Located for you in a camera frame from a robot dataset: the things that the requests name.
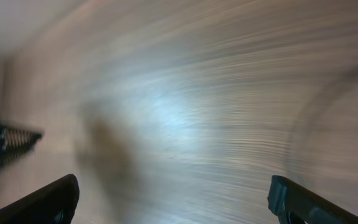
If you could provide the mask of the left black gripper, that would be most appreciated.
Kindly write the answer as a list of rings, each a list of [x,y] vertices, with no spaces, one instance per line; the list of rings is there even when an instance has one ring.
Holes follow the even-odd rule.
[[[0,122],[0,170],[32,151],[42,137],[41,130]]]

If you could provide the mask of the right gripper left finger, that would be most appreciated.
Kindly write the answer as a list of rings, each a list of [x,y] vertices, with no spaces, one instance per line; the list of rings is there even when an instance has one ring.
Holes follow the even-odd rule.
[[[64,177],[0,209],[0,224],[70,224],[79,201],[75,175]]]

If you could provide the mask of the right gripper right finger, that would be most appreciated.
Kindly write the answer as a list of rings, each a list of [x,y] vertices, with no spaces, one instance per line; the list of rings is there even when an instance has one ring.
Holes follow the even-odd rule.
[[[267,200],[281,224],[358,224],[358,216],[279,175],[272,176]]]

